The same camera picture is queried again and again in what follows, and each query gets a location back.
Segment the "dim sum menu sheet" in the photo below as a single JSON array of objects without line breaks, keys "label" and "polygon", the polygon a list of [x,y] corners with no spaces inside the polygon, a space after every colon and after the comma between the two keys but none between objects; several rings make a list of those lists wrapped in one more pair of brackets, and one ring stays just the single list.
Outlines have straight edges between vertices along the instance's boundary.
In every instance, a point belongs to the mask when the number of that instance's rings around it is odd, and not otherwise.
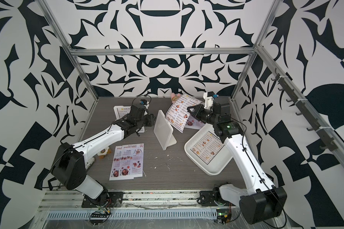
[{"label": "dim sum menu sheet", "polygon": [[222,148],[223,143],[220,138],[208,131],[190,148],[190,150],[208,165]]},{"label": "dim sum menu sheet", "polygon": [[131,111],[131,107],[118,107],[116,108],[118,119],[122,118],[123,116],[127,115]]}]

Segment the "pink special menu sheet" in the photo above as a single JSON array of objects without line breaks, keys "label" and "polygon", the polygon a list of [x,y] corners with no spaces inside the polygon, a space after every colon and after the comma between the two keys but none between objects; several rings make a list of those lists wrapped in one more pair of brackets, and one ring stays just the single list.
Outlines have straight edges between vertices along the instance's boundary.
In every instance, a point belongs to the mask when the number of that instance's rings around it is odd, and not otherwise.
[{"label": "pink special menu sheet", "polygon": [[143,176],[144,144],[122,146],[119,176],[121,180]]}]

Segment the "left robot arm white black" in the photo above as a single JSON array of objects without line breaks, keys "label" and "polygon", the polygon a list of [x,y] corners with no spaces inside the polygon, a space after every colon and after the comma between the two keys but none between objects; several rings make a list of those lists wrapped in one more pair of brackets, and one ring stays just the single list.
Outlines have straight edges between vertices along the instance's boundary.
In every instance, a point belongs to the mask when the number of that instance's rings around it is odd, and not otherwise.
[{"label": "left robot arm white black", "polygon": [[87,174],[86,163],[106,147],[132,134],[138,134],[142,127],[155,125],[156,117],[144,105],[132,105],[131,111],[112,122],[105,130],[90,138],[59,146],[50,173],[67,190],[75,190],[94,205],[105,205],[108,190]]}]

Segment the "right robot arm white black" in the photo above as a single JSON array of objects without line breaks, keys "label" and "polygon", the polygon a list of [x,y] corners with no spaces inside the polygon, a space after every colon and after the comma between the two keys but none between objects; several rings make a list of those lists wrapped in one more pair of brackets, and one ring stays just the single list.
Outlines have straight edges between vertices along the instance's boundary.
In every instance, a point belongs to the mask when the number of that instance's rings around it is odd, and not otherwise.
[{"label": "right robot arm white black", "polygon": [[232,184],[220,186],[221,199],[239,207],[251,225],[286,215],[287,193],[284,188],[274,185],[250,150],[245,137],[246,125],[231,116],[228,103],[220,104],[211,96],[206,101],[208,106],[198,104],[188,107],[187,111],[195,119],[213,127],[216,136],[232,155],[246,185],[246,189]]}]

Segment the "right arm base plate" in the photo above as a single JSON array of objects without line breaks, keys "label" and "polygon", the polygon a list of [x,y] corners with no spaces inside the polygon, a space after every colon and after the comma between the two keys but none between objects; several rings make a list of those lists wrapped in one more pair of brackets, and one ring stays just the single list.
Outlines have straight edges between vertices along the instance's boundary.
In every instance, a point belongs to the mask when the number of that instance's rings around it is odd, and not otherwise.
[{"label": "right arm base plate", "polygon": [[197,203],[203,207],[239,207],[239,200],[236,194],[225,193],[216,190],[202,190],[199,192]]}]

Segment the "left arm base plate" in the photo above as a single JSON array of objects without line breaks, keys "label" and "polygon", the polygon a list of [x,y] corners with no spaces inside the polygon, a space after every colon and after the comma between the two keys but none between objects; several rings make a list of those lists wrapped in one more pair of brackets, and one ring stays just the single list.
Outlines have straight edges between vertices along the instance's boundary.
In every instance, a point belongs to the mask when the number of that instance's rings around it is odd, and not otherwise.
[{"label": "left arm base plate", "polygon": [[96,199],[91,199],[89,196],[85,195],[81,207],[86,208],[119,208],[123,202],[124,192],[121,191],[111,191],[107,194],[102,192],[100,196]]}]

